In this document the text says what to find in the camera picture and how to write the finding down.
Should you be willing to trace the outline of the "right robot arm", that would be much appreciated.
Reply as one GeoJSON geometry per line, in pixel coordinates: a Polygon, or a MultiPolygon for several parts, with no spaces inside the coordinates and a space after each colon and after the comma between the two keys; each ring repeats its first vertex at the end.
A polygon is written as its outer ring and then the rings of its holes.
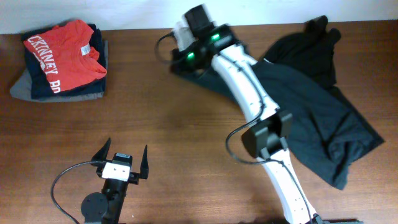
{"type": "Polygon", "coordinates": [[[231,131],[226,142],[242,131],[242,144],[253,158],[238,162],[263,166],[279,196],[287,223],[322,223],[306,198],[290,159],[287,136],[292,114],[267,94],[252,67],[257,63],[245,51],[227,24],[216,26],[204,5],[191,8],[172,30],[177,49],[172,52],[172,71],[198,78],[213,69],[238,103],[246,123],[231,131]]]}

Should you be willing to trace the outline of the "dark green t-shirt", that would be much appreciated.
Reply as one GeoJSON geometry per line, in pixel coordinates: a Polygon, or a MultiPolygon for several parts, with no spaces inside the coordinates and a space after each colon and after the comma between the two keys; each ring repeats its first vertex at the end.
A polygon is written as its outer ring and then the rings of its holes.
{"type": "Polygon", "coordinates": [[[343,190],[350,165],[384,139],[337,87],[324,88],[280,63],[261,60],[252,69],[270,97],[292,113],[287,142],[295,157],[329,185],[343,190]]]}

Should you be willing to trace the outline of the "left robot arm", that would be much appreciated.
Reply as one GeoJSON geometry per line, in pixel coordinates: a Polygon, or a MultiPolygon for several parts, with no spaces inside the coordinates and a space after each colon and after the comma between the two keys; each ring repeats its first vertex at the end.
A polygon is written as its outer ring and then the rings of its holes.
{"type": "Polygon", "coordinates": [[[98,177],[104,179],[100,192],[87,195],[81,203],[84,222],[89,224],[118,224],[127,188],[130,184],[137,185],[141,179],[149,176],[147,148],[144,148],[139,172],[133,172],[132,156],[115,153],[111,160],[107,159],[111,140],[91,158],[96,167],[98,177]]]}

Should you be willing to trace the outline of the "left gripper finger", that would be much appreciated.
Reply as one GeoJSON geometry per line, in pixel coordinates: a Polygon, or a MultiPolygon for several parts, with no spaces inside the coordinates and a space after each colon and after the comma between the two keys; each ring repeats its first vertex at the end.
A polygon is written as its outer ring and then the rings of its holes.
{"type": "Polygon", "coordinates": [[[147,158],[148,145],[144,148],[144,153],[142,155],[141,166],[140,166],[140,178],[148,179],[149,176],[149,163],[147,158]]]}
{"type": "Polygon", "coordinates": [[[105,142],[102,148],[91,158],[91,161],[100,161],[100,162],[106,161],[110,145],[111,145],[111,138],[108,138],[108,140],[105,142]]]}

